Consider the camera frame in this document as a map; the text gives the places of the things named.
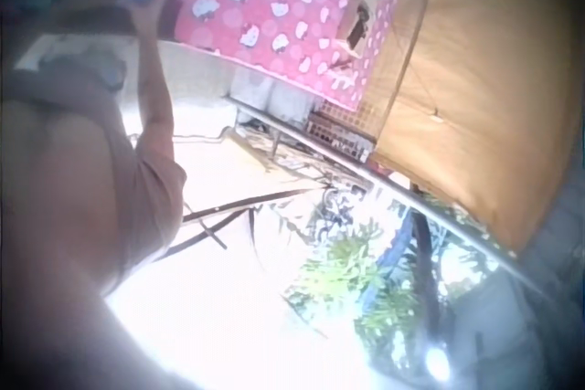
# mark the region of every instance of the pink fabric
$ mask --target pink fabric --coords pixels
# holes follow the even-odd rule
[[[175,37],[190,46],[284,79],[356,110],[374,58],[389,29],[395,0],[382,0],[354,85],[327,70],[347,58],[335,34],[347,0],[184,0]]]

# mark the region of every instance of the metal pipe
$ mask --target metal pipe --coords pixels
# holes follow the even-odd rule
[[[316,139],[313,139],[306,133],[301,132],[293,126],[272,117],[270,114],[264,111],[257,110],[244,102],[240,102],[239,100],[231,98],[230,96],[225,96],[224,99],[235,105],[240,111],[248,113],[249,116],[258,119],[259,121],[270,125],[272,128],[281,131],[283,134],[292,137],[296,141],[313,148],[318,153],[336,161],[360,177],[365,178],[373,184],[379,184],[386,187],[401,203],[418,210],[427,218],[433,220],[435,223],[447,228],[453,232],[453,234],[470,244],[472,247],[481,251],[487,257],[495,260],[503,269],[508,271],[524,285],[537,292],[544,298],[553,300],[542,288],[540,288],[540,286],[534,280],[532,280],[532,278],[530,278],[530,276],[528,276],[527,273],[525,273],[524,269],[522,269],[513,258],[508,256],[504,251],[495,248],[491,243],[483,239],[477,232],[463,227],[463,225],[459,224],[453,218],[445,215],[436,207],[431,206],[422,197],[413,194],[408,189],[405,189],[402,186],[392,182],[388,178],[366,168],[360,162],[350,159],[349,157],[334,150],[330,146],[318,142]]]

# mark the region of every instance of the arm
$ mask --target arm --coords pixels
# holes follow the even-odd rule
[[[129,6],[139,46],[138,106],[143,123],[141,144],[174,160],[173,103],[165,82],[158,52],[158,20],[165,0],[146,7]]]

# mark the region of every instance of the person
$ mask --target person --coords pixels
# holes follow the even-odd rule
[[[3,65],[3,388],[185,387],[103,300],[166,250],[182,220],[186,174],[157,47],[164,1],[127,6],[140,51],[135,149],[91,60]]]

